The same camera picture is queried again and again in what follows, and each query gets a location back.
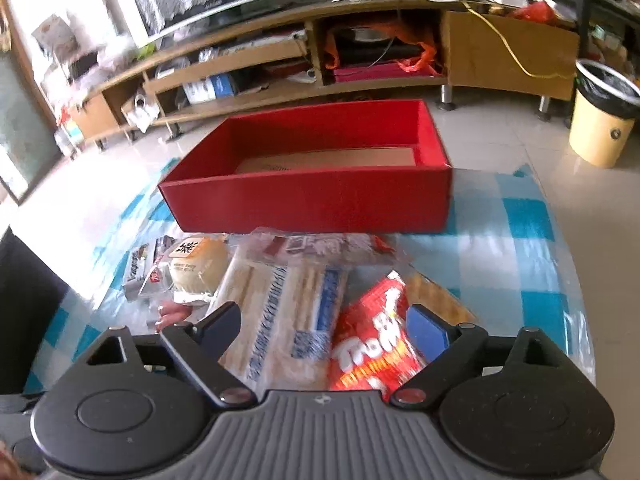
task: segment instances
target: metal leg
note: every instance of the metal leg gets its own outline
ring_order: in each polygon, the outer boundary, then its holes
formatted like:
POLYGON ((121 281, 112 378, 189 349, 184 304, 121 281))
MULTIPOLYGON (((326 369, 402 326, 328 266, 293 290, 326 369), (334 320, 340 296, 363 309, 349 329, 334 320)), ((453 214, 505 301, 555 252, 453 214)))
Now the metal leg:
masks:
POLYGON ((164 142, 174 142, 174 140, 178 140, 184 135, 184 131, 180 129, 180 124, 168 124, 166 128, 169 130, 169 135, 164 138, 164 142))
POLYGON ((136 131, 135 130, 131 130, 130 132, 126 132, 125 135, 127 136, 127 140, 129 141, 129 144, 133 144, 134 142, 136 142, 136 131))
POLYGON ((551 103, 551 97, 543 95, 540 97, 540 106, 538 107, 538 118, 545 123, 551 120, 549 114, 549 104, 551 103))
POLYGON ((442 85, 440 87, 440 101, 436 103, 436 106, 440 110, 450 112, 456 109, 456 105, 453 103, 453 87, 451 85, 442 85))

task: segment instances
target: blue checkered tablecloth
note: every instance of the blue checkered tablecloth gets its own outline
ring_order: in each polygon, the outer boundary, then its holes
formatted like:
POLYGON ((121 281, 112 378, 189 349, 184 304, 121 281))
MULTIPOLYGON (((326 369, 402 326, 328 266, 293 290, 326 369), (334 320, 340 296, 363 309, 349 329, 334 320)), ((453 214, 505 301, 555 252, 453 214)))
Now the blue checkered tablecloth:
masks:
MULTIPOLYGON (((168 170, 172 160, 163 170, 168 170)), ((26 385, 50 388, 103 330, 147 332, 146 307, 121 289, 127 253, 165 234, 183 233, 154 180, 94 251, 96 291, 70 292, 44 336, 26 385)), ((414 267, 448 288, 493 335, 538 326, 594 380, 593 346, 574 262, 556 220, 524 167, 514 175, 454 170, 449 221, 436 235, 403 234, 414 267)))

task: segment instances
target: screw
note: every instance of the screw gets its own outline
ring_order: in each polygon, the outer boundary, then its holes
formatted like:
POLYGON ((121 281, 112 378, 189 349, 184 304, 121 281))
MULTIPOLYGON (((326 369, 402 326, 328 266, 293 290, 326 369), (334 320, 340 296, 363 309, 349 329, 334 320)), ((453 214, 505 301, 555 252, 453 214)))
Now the screw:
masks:
POLYGON ((394 395, 402 404, 420 404, 427 398, 427 394, 419 388, 405 388, 398 390, 394 395))
POLYGON ((251 390, 247 388, 228 388, 222 392, 220 400, 227 404, 244 404, 249 402, 252 397, 251 390))

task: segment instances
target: box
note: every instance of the box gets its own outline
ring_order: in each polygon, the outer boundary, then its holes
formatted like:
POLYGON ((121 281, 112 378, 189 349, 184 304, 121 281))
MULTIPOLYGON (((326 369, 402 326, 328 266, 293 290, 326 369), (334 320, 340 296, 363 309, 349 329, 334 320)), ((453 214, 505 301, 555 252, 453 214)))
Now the box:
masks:
POLYGON ((229 74, 211 75, 200 81, 185 83, 182 87, 191 105, 236 94, 229 74))
POLYGON ((438 232, 451 179, 425 104, 389 100, 229 118, 159 187, 185 232, 438 232))

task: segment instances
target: trash can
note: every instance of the trash can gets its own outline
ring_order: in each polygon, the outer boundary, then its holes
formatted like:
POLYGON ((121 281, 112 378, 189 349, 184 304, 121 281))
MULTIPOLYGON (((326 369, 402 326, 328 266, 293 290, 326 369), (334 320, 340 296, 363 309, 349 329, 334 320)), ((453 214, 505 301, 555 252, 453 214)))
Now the trash can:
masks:
POLYGON ((584 160, 612 168, 640 115, 640 89, 621 73, 579 59, 569 144, 584 160))

